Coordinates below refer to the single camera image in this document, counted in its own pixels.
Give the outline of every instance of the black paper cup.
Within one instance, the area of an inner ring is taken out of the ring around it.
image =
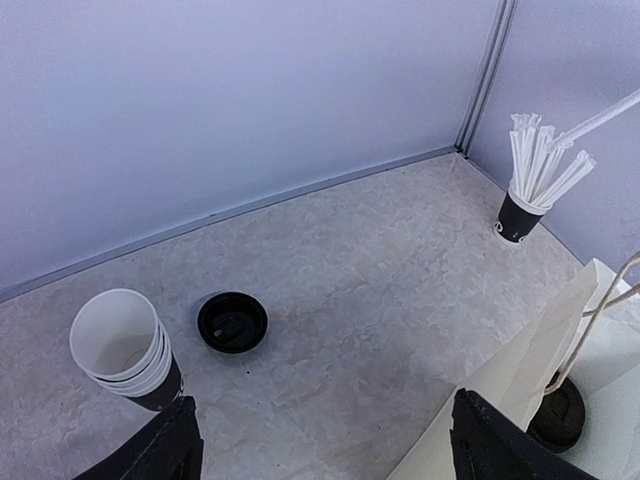
[[[531,205],[509,189],[494,224],[494,231],[500,240],[517,245],[527,238],[549,208]]]
[[[74,319],[69,347],[89,378],[149,410],[162,410],[182,392],[171,339],[151,302],[133,290],[89,300]]]
[[[171,367],[167,376],[162,380],[160,385],[152,392],[147,393],[141,397],[125,397],[127,400],[131,400],[133,403],[159,412],[166,408],[173,402],[183,391],[182,373],[180,367],[176,362],[175,357],[171,356]]]

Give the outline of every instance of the twisted paper handle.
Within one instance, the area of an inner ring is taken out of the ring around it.
[[[616,275],[616,278],[614,278],[613,282],[611,282],[611,285],[609,285],[609,288],[607,289],[607,292],[604,294],[604,297],[602,297],[602,299],[600,300],[600,303],[598,304],[596,309],[591,311],[591,312],[585,312],[583,314],[584,317],[587,317],[587,316],[591,315],[591,320],[589,320],[589,323],[587,324],[587,328],[585,329],[584,333],[582,334],[582,337],[580,337],[580,340],[578,341],[578,344],[576,345],[576,348],[571,353],[571,356],[569,357],[569,360],[567,361],[567,364],[566,364],[564,370],[558,372],[559,375],[556,378],[556,381],[553,382],[552,385],[549,385],[547,388],[544,389],[544,394],[545,395],[549,395],[550,393],[553,393],[557,389],[559,389],[562,386],[562,382],[564,382],[565,379],[569,376],[569,372],[571,372],[571,369],[573,368],[573,365],[576,363],[576,358],[578,357],[578,354],[580,353],[580,349],[584,345],[584,342],[587,340],[587,337],[589,336],[589,333],[591,333],[591,330],[593,329],[593,325],[596,323],[596,320],[598,319],[598,317],[600,316],[602,311],[605,308],[609,308],[609,307],[611,307],[613,305],[616,305],[616,304],[622,302],[623,300],[626,300],[629,297],[632,297],[636,293],[640,293],[640,284],[639,284],[639,285],[634,286],[628,292],[623,293],[622,295],[614,298],[613,300],[611,300],[609,302],[609,297],[611,296],[611,293],[615,290],[615,288],[618,285],[618,283],[620,283],[620,280],[622,279],[622,277],[624,277],[626,275],[627,271],[629,271],[629,269],[632,266],[634,266],[634,265],[636,265],[638,263],[640,263],[640,252],[636,252],[635,255],[633,255],[629,260],[626,261],[626,263],[622,266],[620,271],[618,271],[618,274]]]

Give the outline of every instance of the paper bag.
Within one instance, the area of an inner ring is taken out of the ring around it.
[[[596,261],[605,288],[615,273]],[[621,282],[616,294],[629,289]],[[587,309],[602,298],[602,288]],[[640,478],[640,298],[605,310],[594,324],[571,380],[582,394],[587,418],[578,443],[562,458],[602,480]]]
[[[576,335],[583,309],[598,286],[589,263],[509,343],[454,389],[388,480],[455,480],[449,430],[455,392],[475,390],[523,430],[542,402],[543,390]]]

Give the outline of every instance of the white paper cup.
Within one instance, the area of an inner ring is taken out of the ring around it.
[[[144,370],[131,378],[121,381],[105,381],[97,377],[91,378],[93,378],[100,386],[106,388],[107,390],[111,390],[114,393],[117,393],[117,390],[119,389],[141,385],[147,379],[157,376],[158,371],[161,368],[163,359],[165,359],[166,356],[171,356],[171,343],[169,340],[169,336],[167,335],[167,332],[165,331],[162,323],[160,323],[159,326],[160,341],[158,342],[158,346],[155,349],[153,357],[151,357],[151,361],[144,368]]]
[[[144,295],[124,288],[108,290],[89,300],[76,315],[69,334],[71,355],[96,380],[130,379],[157,352],[159,323]]]
[[[165,349],[162,355],[162,361],[158,365],[158,368],[154,370],[153,374],[147,377],[144,381],[140,382],[137,385],[132,385],[130,387],[105,387],[107,390],[110,390],[117,395],[121,395],[123,397],[142,397],[147,395],[148,393],[153,392],[156,388],[160,386],[162,382],[164,382],[165,378],[169,374],[169,369],[171,368],[171,360],[173,356],[171,354],[171,348]]]

